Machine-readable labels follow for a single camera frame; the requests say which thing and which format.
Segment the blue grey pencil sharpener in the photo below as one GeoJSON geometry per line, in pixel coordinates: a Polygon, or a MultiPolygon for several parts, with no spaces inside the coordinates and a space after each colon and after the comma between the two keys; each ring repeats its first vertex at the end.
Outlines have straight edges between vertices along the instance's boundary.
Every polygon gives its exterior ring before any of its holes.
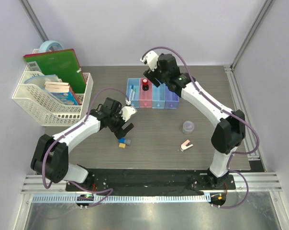
{"type": "Polygon", "coordinates": [[[131,145],[131,140],[130,139],[126,139],[126,138],[121,138],[118,140],[119,143],[125,144],[127,146],[131,145]]]}

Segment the red black stamp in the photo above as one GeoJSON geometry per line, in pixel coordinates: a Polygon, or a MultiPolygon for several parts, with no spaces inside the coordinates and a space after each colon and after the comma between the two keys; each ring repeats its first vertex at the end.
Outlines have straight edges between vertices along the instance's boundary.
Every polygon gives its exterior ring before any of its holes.
{"type": "Polygon", "coordinates": [[[143,91],[149,90],[149,84],[148,84],[148,80],[147,79],[143,79],[142,80],[142,89],[143,89],[143,91]]]}

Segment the light blue drawer box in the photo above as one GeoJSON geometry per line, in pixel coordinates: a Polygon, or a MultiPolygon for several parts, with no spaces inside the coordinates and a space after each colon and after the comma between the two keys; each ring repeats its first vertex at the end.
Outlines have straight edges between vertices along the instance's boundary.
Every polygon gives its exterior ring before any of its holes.
{"type": "Polygon", "coordinates": [[[140,108],[140,78],[129,78],[127,80],[126,94],[129,96],[131,105],[140,108]]]}

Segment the pink drawer box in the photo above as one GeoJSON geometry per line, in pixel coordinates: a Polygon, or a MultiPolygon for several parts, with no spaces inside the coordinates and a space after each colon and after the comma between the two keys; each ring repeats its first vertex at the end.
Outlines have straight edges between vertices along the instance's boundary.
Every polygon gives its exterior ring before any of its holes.
{"type": "Polygon", "coordinates": [[[143,91],[142,89],[142,80],[140,79],[140,107],[141,108],[151,108],[152,107],[152,83],[148,80],[149,90],[143,91]]]}

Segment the blue white marker pen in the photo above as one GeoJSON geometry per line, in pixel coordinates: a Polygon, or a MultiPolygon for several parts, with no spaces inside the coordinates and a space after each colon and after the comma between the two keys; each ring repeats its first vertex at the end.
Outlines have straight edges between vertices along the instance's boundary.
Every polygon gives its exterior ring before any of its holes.
{"type": "Polygon", "coordinates": [[[131,85],[130,91],[129,91],[129,100],[131,101],[131,94],[132,94],[132,90],[134,88],[134,85],[131,85]]]}

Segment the pink staple remover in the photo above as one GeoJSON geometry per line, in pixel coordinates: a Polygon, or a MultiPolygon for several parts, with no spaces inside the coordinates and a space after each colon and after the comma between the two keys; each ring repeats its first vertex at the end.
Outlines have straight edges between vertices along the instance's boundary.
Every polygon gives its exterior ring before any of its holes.
{"type": "Polygon", "coordinates": [[[187,150],[187,149],[189,149],[191,147],[193,147],[193,144],[191,143],[191,141],[189,139],[187,139],[185,142],[183,142],[180,145],[180,151],[184,152],[185,150],[187,150]]]}

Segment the clear paperclip jar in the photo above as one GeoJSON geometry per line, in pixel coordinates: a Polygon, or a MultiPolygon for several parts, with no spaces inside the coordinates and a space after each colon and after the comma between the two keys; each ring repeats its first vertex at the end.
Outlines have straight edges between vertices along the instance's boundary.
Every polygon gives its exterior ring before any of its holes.
{"type": "Polygon", "coordinates": [[[182,125],[182,132],[184,134],[191,134],[194,131],[195,125],[191,121],[185,121],[182,125]]]}

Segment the purple drawer box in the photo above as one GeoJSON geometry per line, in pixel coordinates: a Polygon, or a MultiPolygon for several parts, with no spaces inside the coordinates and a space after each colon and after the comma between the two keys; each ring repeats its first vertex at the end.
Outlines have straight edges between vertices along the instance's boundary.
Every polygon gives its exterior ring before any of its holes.
{"type": "Polygon", "coordinates": [[[165,87],[165,109],[177,109],[179,105],[179,97],[169,88],[165,87]]]}

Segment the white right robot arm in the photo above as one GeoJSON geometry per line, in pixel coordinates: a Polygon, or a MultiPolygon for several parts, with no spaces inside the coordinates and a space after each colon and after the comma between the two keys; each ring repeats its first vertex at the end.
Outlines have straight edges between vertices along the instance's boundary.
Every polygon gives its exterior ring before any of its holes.
{"type": "Polygon", "coordinates": [[[165,84],[171,92],[195,106],[214,127],[211,144],[215,152],[207,170],[209,187],[219,189],[228,177],[230,155],[245,138],[245,115],[232,111],[208,94],[189,73],[182,73],[172,54],[158,55],[150,51],[140,61],[149,67],[144,76],[156,87],[165,84]]]}

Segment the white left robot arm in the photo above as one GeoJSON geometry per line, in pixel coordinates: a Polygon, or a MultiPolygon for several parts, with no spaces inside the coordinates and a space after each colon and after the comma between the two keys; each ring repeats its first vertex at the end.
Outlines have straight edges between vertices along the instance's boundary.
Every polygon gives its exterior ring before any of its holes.
{"type": "Polygon", "coordinates": [[[119,101],[106,98],[103,104],[90,110],[89,114],[68,129],[52,136],[42,135],[33,154],[31,169],[52,183],[64,180],[76,183],[82,191],[92,189],[93,174],[83,166],[69,163],[70,152],[104,128],[108,128],[117,139],[125,137],[134,127],[126,123],[136,112],[131,105],[122,106],[119,101]]]}

